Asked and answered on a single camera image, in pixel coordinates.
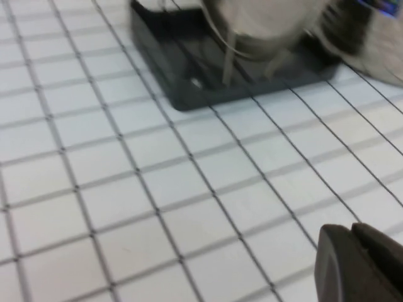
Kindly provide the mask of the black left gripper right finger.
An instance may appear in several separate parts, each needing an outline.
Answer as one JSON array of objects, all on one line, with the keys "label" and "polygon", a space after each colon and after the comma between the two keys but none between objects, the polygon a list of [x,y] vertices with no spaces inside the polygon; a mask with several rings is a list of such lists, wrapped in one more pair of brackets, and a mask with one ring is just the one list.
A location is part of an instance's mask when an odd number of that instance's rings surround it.
[{"label": "black left gripper right finger", "polygon": [[402,301],[402,245],[365,223],[354,223],[351,231],[375,266],[383,288]]}]

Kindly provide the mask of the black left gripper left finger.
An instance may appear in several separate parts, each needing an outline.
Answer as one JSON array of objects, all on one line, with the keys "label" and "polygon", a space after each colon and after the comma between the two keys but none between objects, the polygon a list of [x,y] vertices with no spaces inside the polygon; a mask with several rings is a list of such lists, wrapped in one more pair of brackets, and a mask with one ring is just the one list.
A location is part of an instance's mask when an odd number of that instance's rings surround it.
[{"label": "black left gripper left finger", "polygon": [[314,271],[318,300],[396,301],[351,228],[326,224],[320,229]]}]

